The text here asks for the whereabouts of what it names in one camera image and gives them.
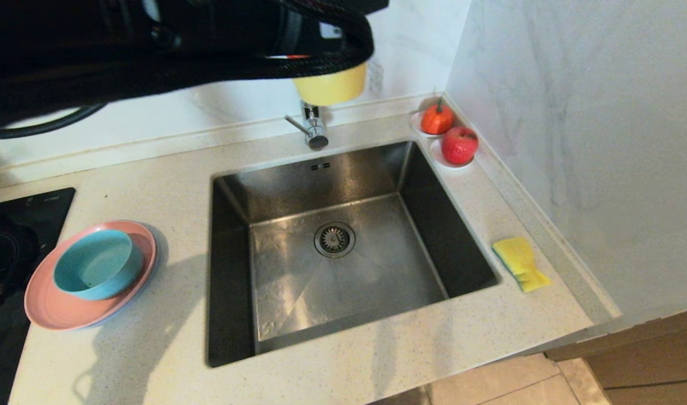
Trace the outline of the yellow green sponge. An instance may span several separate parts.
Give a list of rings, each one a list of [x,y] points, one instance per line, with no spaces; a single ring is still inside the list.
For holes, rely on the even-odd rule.
[[[537,265],[533,249],[523,237],[495,241],[492,250],[515,278],[523,293],[531,293],[552,284]]]

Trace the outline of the orange toy persimmon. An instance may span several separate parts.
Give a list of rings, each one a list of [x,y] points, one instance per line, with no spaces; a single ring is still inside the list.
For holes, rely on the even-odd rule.
[[[421,130],[428,135],[443,135],[453,127],[454,118],[453,110],[445,105],[443,98],[439,98],[424,111],[420,122]]]

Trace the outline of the black induction cooktop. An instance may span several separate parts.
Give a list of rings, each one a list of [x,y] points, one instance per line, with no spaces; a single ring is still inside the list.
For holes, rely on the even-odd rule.
[[[7,405],[30,321],[28,282],[53,251],[74,199],[72,187],[0,202],[0,405]]]

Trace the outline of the orange detergent bottle yellow cap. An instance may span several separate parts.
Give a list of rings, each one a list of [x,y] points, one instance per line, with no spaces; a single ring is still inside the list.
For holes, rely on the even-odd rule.
[[[368,63],[341,69],[338,58],[350,46],[344,29],[296,13],[285,13],[280,22],[274,54],[268,56],[292,78],[300,98],[328,107],[356,99],[366,82]]]

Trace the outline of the pink plate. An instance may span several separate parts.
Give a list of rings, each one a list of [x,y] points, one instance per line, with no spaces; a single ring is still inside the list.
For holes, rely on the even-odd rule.
[[[141,273],[130,287],[104,300],[84,300],[54,285],[54,267],[66,249],[89,234],[113,229],[126,233],[143,254]],[[52,331],[71,331],[99,325],[124,308],[146,286],[158,256],[156,239],[143,223],[114,220],[86,228],[60,242],[33,272],[23,299],[31,323]]]

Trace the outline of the small white dish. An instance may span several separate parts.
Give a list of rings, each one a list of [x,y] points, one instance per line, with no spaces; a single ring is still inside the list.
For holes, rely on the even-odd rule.
[[[422,118],[424,115],[425,115],[425,110],[414,112],[410,115],[410,120],[409,120],[410,127],[413,129],[413,131],[415,133],[417,133],[419,136],[422,136],[423,138],[438,138],[438,137],[443,136],[444,133],[446,133],[448,130],[453,128],[453,125],[449,125],[448,128],[446,128],[444,130],[444,132],[441,134],[426,133],[423,131],[423,129],[421,127],[421,122],[422,122]]]
[[[444,155],[442,152],[442,144],[440,139],[436,139],[431,142],[431,145],[428,147],[428,152],[432,156],[432,159],[434,159],[436,164],[438,164],[440,167],[444,169],[448,169],[449,171],[465,170],[475,160],[475,156],[473,156],[467,163],[460,165],[452,164],[446,161],[446,159],[444,159]]]

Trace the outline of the blue bowl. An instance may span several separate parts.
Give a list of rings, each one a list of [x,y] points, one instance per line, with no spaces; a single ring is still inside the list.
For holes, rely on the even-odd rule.
[[[130,287],[143,268],[143,254],[127,233],[105,229],[84,236],[57,260],[54,285],[83,300],[104,300]]]

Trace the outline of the chrome faucet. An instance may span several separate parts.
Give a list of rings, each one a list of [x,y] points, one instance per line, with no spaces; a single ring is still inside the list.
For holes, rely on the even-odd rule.
[[[285,115],[284,119],[304,134],[305,143],[311,150],[319,151],[324,149],[328,146],[329,141],[319,107],[305,101],[301,101],[300,106],[302,113],[302,120],[300,122],[289,115]]]

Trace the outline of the light blue plate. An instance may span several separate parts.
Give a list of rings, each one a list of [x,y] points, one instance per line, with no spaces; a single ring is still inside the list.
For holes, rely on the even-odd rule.
[[[90,325],[84,326],[82,329],[99,327],[100,325],[104,325],[104,323],[107,321],[116,318],[118,313],[125,311],[128,306],[131,306],[136,301],[137,297],[148,287],[148,284],[159,265],[160,249],[158,246],[158,241],[156,238],[153,238],[151,241],[137,238],[135,242],[141,249],[144,259],[144,266],[142,268],[140,277],[138,277],[130,290],[121,295],[121,300],[112,308],[112,310],[108,310],[97,321],[90,323]]]

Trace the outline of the red toy apple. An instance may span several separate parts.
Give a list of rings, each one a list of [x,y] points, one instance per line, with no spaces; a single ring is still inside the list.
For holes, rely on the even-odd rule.
[[[472,162],[478,147],[477,133],[465,126],[449,129],[441,139],[441,153],[444,160],[456,166],[464,166]]]

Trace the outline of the brown wooden cabinet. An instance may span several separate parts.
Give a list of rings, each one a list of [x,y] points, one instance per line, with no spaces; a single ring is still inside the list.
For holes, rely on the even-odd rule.
[[[687,405],[687,310],[545,356],[584,361],[611,405]]]

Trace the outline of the metal sink drain strainer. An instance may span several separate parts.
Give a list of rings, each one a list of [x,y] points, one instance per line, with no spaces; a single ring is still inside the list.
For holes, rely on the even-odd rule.
[[[314,235],[316,251],[324,257],[345,257],[356,243],[354,230],[343,222],[329,222],[318,228]]]

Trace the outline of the stainless steel sink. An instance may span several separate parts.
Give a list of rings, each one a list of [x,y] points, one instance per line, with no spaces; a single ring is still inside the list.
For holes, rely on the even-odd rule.
[[[207,364],[322,338],[498,284],[413,141],[215,177]],[[314,235],[348,224],[346,256]]]

